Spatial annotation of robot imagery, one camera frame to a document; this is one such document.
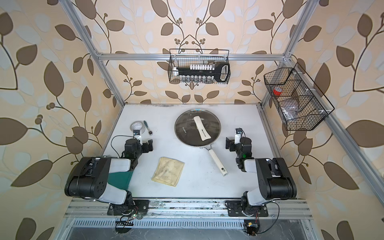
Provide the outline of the glass pot lid cream handle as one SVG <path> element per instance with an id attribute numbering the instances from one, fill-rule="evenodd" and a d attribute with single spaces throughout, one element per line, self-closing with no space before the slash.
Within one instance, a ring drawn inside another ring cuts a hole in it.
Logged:
<path id="1" fill-rule="evenodd" d="M 191 147 L 211 145 L 221 133 L 220 120 L 203 109 L 192 109 L 182 113 L 174 126 L 177 138 Z"/>

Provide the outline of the yellow cleaning cloth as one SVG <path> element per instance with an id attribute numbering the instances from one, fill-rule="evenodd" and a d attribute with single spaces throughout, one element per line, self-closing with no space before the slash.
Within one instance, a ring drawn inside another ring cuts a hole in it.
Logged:
<path id="1" fill-rule="evenodd" d="M 185 163 L 179 160 L 161 157 L 152 181 L 171 187 L 176 187 L 184 169 Z"/>

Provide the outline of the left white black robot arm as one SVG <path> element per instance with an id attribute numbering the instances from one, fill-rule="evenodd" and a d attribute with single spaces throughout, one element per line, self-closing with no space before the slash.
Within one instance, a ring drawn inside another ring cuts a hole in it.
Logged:
<path id="1" fill-rule="evenodd" d="M 149 201 L 134 201 L 128 185 L 142 154 L 154 150 L 153 140 L 126 140 L 120 158 L 83 157 L 71 171 L 65 195 L 109 204 L 107 215 L 133 218 L 148 212 Z"/>

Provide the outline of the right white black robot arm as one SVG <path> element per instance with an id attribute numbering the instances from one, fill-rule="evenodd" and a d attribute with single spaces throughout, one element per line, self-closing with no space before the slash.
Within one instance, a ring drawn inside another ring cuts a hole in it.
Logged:
<path id="1" fill-rule="evenodd" d="M 290 200 L 297 196 L 297 187 L 283 158 L 254 158 L 252 140 L 247 137 L 226 138 L 226 149 L 235 152 L 238 168 L 257 175 L 258 184 L 252 191 L 243 193 L 238 204 L 228 207 L 247 217 L 256 216 L 273 200 Z"/>

